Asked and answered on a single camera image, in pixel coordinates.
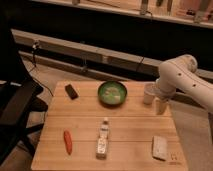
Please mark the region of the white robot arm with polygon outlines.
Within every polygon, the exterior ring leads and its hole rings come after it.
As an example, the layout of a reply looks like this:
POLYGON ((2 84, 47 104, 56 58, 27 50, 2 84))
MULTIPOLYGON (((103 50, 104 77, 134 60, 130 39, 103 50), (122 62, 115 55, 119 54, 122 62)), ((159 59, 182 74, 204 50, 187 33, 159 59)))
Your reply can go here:
POLYGON ((162 62, 158 66, 159 78, 154 85, 156 96, 167 101, 179 89, 213 114, 213 84, 195 74, 197 67, 197 60, 189 54, 162 62))

